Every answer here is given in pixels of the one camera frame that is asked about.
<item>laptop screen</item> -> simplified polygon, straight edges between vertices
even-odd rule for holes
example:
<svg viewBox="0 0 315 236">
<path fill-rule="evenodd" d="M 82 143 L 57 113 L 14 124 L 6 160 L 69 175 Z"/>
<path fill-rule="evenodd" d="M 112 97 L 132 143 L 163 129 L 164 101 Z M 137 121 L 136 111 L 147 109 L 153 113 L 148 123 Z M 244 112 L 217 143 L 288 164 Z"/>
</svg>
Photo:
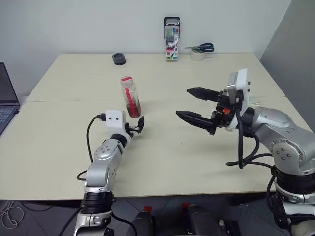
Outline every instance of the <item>laptop screen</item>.
<svg viewBox="0 0 315 236">
<path fill-rule="evenodd" d="M 0 62 L 0 104 L 1 103 L 18 103 L 8 72 L 2 62 Z"/>
</svg>

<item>white cable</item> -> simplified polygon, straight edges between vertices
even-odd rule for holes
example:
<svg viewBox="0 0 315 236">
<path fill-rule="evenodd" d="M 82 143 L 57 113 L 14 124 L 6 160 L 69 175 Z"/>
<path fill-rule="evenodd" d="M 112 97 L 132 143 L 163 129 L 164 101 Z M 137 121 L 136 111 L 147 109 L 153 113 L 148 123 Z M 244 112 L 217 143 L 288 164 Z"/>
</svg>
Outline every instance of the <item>white cable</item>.
<svg viewBox="0 0 315 236">
<path fill-rule="evenodd" d="M 23 211 L 23 209 L 21 209 L 20 207 L 17 207 L 17 206 L 13 206 L 13 204 L 14 204 L 14 201 L 8 200 L 8 201 L 5 202 L 3 209 L 0 209 L 0 219 L 1 219 L 2 225 L 8 230 L 12 230 L 12 229 L 15 229 L 16 227 L 18 227 L 18 224 L 24 218 L 24 211 Z M 21 214 L 21 219 L 14 220 L 14 219 L 10 218 L 10 212 L 12 211 L 12 209 L 18 209 L 18 210 L 21 211 L 21 213 L 22 213 Z M 7 218 L 7 220 L 11 223 L 11 225 L 13 225 L 13 227 L 9 227 L 9 226 L 7 226 L 4 223 L 4 221 L 3 221 L 4 217 Z"/>
</svg>

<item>blue scissors handle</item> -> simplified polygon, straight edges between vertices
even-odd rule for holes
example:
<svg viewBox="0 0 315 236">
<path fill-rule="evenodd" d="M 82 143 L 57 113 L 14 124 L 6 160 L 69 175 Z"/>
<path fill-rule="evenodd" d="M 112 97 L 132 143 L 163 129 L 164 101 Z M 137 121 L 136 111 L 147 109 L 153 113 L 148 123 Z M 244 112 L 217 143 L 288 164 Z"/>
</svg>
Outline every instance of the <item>blue scissors handle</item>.
<svg viewBox="0 0 315 236">
<path fill-rule="evenodd" d="M 215 49 L 212 43 L 200 44 L 198 48 L 203 52 L 213 52 Z"/>
</svg>

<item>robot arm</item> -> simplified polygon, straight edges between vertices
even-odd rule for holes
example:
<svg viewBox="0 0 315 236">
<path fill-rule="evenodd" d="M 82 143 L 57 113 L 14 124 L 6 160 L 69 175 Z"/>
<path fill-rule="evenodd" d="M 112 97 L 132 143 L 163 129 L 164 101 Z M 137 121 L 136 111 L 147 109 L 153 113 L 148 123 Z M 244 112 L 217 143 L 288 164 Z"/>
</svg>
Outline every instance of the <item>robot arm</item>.
<svg viewBox="0 0 315 236">
<path fill-rule="evenodd" d="M 315 234 L 315 134 L 297 126 L 279 110 L 248 107 L 249 85 L 247 70 L 243 69 L 231 75 L 227 90 L 190 88 L 187 91 L 195 97 L 217 102 L 216 109 L 210 119 L 192 112 L 177 111 L 176 114 L 212 135 L 217 127 L 225 127 L 227 131 L 237 128 L 244 132 L 242 136 L 259 139 L 275 162 L 272 172 L 276 195 L 270 200 L 276 223 L 281 228 L 291 228 L 294 236 Z"/>
<path fill-rule="evenodd" d="M 87 170 L 74 236 L 113 235 L 107 225 L 112 216 L 116 171 L 124 149 L 131 142 L 132 132 L 142 131 L 144 118 L 140 118 L 138 126 L 133 127 L 126 123 L 123 111 L 106 111 L 106 125 L 111 137 L 95 151 L 94 160 Z"/>
</svg>

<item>table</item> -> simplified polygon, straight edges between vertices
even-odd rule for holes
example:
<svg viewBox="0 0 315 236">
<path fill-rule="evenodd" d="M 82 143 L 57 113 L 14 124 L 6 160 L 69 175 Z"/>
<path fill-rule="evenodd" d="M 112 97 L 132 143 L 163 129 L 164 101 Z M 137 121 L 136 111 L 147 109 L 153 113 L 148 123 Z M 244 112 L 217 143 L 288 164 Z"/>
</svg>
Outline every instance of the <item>table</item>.
<svg viewBox="0 0 315 236">
<path fill-rule="evenodd" d="M 127 64 L 117 67 L 112 65 L 111 55 L 59 56 L 0 137 L 0 199 L 83 197 L 84 183 L 75 177 L 89 165 L 86 128 L 100 112 L 126 110 L 120 94 L 121 75 L 131 75 L 137 83 L 145 128 L 135 135 L 123 155 L 116 197 L 265 191 L 269 169 L 225 166 L 227 161 L 237 159 L 236 131 L 218 129 L 215 136 L 210 136 L 180 120 L 175 111 L 190 110 L 209 116 L 213 103 L 198 100 L 185 90 L 196 86 L 223 89 L 229 73 L 244 67 L 249 68 L 252 102 L 280 109 L 309 130 L 289 100 L 253 54 L 214 55 L 196 63 L 188 56 L 174 63 L 164 62 L 163 57 L 126 55 Z M 142 63 L 146 69 L 141 70 Z M 133 73 L 128 64 L 134 65 Z M 176 71 L 178 78 L 172 78 Z M 262 93 L 262 88 L 269 88 L 268 92 Z M 128 116 L 127 120 L 137 122 Z M 96 121 L 90 129 L 91 149 L 108 137 L 105 123 Z M 253 140 L 245 138 L 244 155 L 253 146 Z M 263 152 L 267 149 L 260 147 L 259 153 Z M 273 163 L 269 157 L 263 162 Z"/>
</svg>

